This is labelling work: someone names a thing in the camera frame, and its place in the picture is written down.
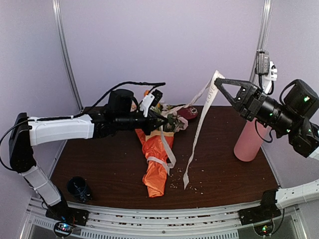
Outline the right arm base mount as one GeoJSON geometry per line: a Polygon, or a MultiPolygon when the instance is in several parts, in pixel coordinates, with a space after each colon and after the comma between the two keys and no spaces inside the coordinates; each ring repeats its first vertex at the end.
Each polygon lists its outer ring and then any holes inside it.
{"type": "Polygon", "coordinates": [[[282,216],[276,206],[256,206],[238,211],[241,225],[252,225],[254,232],[260,237],[269,237],[276,231],[274,219],[282,216]]]}

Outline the dark blue cup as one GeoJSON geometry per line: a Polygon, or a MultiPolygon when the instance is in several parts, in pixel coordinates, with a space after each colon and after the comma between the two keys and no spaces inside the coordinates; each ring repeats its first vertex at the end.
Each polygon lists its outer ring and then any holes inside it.
{"type": "Polygon", "coordinates": [[[92,190],[86,180],[80,176],[72,177],[66,185],[67,192],[79,203],[92,200],[92,190]]]}

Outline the pink cylindrical vase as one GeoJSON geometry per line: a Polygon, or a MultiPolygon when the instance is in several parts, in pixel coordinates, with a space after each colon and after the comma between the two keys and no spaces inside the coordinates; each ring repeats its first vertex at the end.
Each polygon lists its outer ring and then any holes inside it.
{"type": "Polygon", "coordinates": [[[260,137],[266,139],[269,129],[263,127],[256,119],[247,121],[234,146],[234,155],[243,162],[254,160],[264,142],[260,137]]]}

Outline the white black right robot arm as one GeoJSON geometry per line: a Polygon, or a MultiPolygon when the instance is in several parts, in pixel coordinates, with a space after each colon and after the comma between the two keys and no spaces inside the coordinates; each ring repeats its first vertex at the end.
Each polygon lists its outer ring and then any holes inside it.
{"type": "MultiPolygon", "coordinates": [[[[215,85],[242,118],[269,126],[277,138],[287,135],[289,144],[301,156],[319,158],[319,126],[310,122],[319,109],[319,97],[303,80],[290,82],[286,86],[289,92],[281,94],[279,101],[249,81],[218,78],[215,85]]],[[[318,198],[318,180],[292,188],[267,190],[260,205],[239,211],[240,220],[243,224],[269,220],[279,217],[286,207],[318,198]]]]}

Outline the left aluminium frame post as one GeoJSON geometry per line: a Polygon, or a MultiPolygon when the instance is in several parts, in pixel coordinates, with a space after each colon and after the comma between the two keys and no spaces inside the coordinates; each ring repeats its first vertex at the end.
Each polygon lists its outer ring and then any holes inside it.
{"type": "Polygon", "coordinates": [[[74,73],[70,61],[70,56],[67,48],[67,41],[65,37],[65,32],[64,32],[64,26],[63,26],[63,19],[62,19],[62,14],[61,14],[61,7],[60,7],[60,1],[59,0],[53,0],[52,1],[52,6],[53,6],[53,13],[56,21],[56,26],[58,30],[58,35],[59,35],[59,41],[61,45],[61,50],[62,50],[62,57],[63,57],[63,62],[65,65],[66,73],[67,73],[67,78],[70,83],[71,91],[74,96],[76,105],[78,110],[81,112],[83,110],[83,104],[80,99],[79,91],[77,88],[77,84],[74,78],[74,73]]]}

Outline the orange flower bouquet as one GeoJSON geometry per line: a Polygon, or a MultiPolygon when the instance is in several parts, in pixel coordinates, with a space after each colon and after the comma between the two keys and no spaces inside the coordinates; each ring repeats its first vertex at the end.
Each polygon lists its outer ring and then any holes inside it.
{"type": "Polygon", "coordinates": [[[187,129],[188,121],[192,118],[188,110],[189,108],[181,108],[168,114],[168,123],[163,126],[163,130],[156,129],[150,135],[145,135],[141,129],[135,130],[142,144],[142,153],[147,160],[148,168],[142,178],[142,182],[147,187],[150,198],[164,195],[167,177],[174,165],[165,150],[161,136],[164,136],[168,147],[172,149],[174,135],[179,131],[187,129]]]}

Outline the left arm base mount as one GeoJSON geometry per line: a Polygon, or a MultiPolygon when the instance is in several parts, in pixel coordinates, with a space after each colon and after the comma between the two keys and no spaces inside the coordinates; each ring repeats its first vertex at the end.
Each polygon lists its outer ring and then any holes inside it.
{"type": "Polygon", "coordinates": [[[63,196],[54,206],[50,206],[45,199],[43,203],[47,206],[45,216],[57,221],[53,232],[58,238],[70,236],[77,226],[85,226],[87,223],[89,211],[68,206],[63,196]]]}

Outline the grey printed ribbon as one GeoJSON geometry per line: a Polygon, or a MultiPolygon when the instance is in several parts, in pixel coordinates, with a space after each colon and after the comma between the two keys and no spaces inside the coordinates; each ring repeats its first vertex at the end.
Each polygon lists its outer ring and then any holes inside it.
{"type": "MultiPolygon", "coordinates": [[[[195,137],[194,137],[194,141],[193,141],[193,145],[192,145],[192,154],[191,154],[191,156],[190,156],[190,158],[188,160],[188,163],[187,163],[187,166],[186,166],[186,170],[185,170],[185,173],[183,175],[184,188],[186,188],[187,185],[189,184],[188,168],[189,168],[189,165],[190,165],[190,163],[192,162],[192,160],[194,158],[195,147],[197,145],[197,141],[198,141],[198,138],[199,138],[200,130],[201,130],[202,125],[203,125],[203,121],[204,121],[205,116],[206,116],[210,106],[212,105],[212,103],[213,103],[213,101],[214,101],[214,99],[215,99],[215,97],[217,95],[217,92],[218,92],[218,89],[217,89],[217,87],[214,84],[214,82],[215,82],[215,80],[217,78],[224,78],[224,77],[218,71],[215,71],[215,73],[212,76],[211,80],[204,86],[204,88],[197,95],[194,96],[194,98],[191,100],[191,102],[186,104],[186,105],[173,107],[173,106],[170,106],[168,104],[160,104],[160,103],[158,103],[155,107],[152,107],[152,109],[155,112],[157,112],[158,114],[161,114],[162,116],[167,118],[167,115],[172,113],[172,112],[178,111],[181,108],[186,108],[186,107],[192,106],[203,95],[204,91],[206,89],[208,89],[206,101],[205,101],[205,104],[203,106],[200,118],[199,118],[199,123],[197,125],[197,129],[196,129],[196,133],[195,133],[195,137]]],[[[174,163],[174,165],[173,165],[173,168],[174,168],[174,166],[176,164],[176,157],[175,157],[172,149],[170,149],[168,147],[168,144],[167,144],[166,140],[164,139],[163,135],[161,136],[161,138],[162,138],[162,141],[164,143],[164,147],[165,147],[166,152],[168,153],[168,155],[170,156],[172,162],[174,163]]]]}

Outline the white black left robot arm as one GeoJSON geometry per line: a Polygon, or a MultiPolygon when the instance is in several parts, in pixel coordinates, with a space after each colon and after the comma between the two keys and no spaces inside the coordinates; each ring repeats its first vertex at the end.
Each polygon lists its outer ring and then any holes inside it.
{"type": "Polygon", "coordinates": [[[37,118],[20,113],[9,130],[10,169],[20,174],[41,196],[49,210],[61,221],[72,216],[63,194],[48,179],[33,157],[33,146],[69,139],[96,139],[118,131],[141,129],[146,135],[168,120],[154,112],[162,92],[148,93],[135,111],[131,104],[134,93],[125,89],[110,92],[108,103],[99,111],[89,110],[77,116],[37,118]]]}

